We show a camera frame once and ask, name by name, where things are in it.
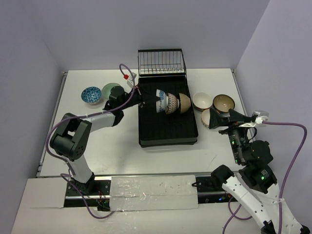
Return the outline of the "blue and white floral bowl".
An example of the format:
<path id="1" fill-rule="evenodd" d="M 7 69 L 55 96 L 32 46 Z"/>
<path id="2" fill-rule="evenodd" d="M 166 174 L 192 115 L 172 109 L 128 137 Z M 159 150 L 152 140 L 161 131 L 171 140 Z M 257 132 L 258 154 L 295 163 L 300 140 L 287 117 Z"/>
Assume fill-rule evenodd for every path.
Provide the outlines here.
<path id="1" fill-rule="evenodd" d="M 168 93 L 157 89 L 156 96 L 159 98 L 159 100 L 156 102 L 156 112 L 157 113 L 166 112 L 168 110 L 168 102 L 169 102 Z"/>

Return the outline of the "red lattice patterned bowl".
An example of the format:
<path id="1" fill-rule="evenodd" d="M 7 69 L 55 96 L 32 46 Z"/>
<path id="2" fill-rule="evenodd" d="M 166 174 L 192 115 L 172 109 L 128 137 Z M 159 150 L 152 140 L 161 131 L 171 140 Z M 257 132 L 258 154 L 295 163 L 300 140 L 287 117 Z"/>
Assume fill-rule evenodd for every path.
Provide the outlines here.
<path id="1" fill-rule="evenodd" d="M 169 115 L 174 113 L 179 108 L 179 99 L 171 94 L 166 94 L 165 114 Z"/>

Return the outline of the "black bowl tan outside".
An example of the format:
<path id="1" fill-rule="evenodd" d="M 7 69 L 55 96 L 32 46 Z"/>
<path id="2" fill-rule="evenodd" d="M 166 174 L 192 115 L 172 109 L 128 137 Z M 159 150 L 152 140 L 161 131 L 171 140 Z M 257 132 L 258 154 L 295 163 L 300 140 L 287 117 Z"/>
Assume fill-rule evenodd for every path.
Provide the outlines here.
<path id="1" fill-rule="evenodd" d="M 180 100 L 180 113 L 183 114 L 187 112 L 191 107 L 191 100 L 187 95 L 183 93 L 179 93 L 179 100 Z"/>

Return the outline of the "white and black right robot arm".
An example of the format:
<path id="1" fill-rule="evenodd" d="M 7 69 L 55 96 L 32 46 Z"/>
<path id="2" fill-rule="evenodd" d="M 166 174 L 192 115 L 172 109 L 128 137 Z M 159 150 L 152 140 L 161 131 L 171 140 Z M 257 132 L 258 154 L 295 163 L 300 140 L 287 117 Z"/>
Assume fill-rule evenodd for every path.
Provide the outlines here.
<path id="1" fill-rule="evenodd" d="M 248 129 L 262 124 L 271 124 L 269 114 L 254 111 L 248 117 L 233 109 L 229 116 L 222 116 L 215 109 L 210 110 L 209 128 L 224 127 L 219 133 L 229 137 L 234 160 L 243 166 L 239 174 L 243 180 L 225 165 L 212 173 L 212 186 L 218 191 L 225 190 L 252 216 L 262 234 L 308 234 L 308 227 L 300 224 L 290 211 L 283 192 L 288 178 L 284 176 L 279 185 L 269 163 L 273 160 L 267 141 L 248 138 Z"/>

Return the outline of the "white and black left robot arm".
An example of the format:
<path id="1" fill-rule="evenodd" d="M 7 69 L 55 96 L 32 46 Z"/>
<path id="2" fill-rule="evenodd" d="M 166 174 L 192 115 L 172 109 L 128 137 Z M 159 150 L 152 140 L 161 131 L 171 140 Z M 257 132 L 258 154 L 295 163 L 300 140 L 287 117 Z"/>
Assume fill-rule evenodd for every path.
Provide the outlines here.
<path id="1" fill-rule="evenodd" d="M 124 117 L 124 109 L 135 105 L 140 107 L 146 104 L 155 105 L 159 100 L 156 91 L 151 93 L 135 86 L 127 93 L 123 87 L 115 86 L 111 89 L 102 112 L 88 116 L 67 113 L 63 116 L 47 142 L 56 152 L 55 157 L 64 160 L 68 165 L 72 173 L 71 182 L 79 192 L 88 195 L 95 189 L 95 175 L 84 156 L 90 133 L 118 125 Z"/>

